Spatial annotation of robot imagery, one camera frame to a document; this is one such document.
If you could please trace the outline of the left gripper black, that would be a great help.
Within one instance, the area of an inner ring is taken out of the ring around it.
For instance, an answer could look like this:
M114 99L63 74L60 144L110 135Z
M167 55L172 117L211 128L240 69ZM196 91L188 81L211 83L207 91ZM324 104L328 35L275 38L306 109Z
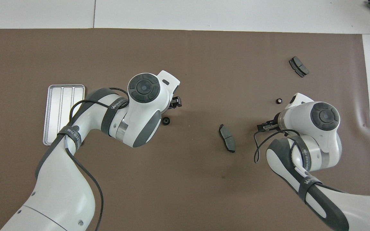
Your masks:
M181 107L182 106L182 100L179 96L175 96L171 99L169 104L167 105L166 109L163 110L165 113L169 109L175 109L176 107Z

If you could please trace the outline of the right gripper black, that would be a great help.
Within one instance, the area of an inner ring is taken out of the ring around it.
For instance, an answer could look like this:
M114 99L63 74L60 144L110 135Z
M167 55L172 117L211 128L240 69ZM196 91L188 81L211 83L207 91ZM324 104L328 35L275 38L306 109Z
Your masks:
M258 124L257 125L258 132L265 132L265 131L271 131L271 130L280 130L278 120L273 119L266 121L266 123Z

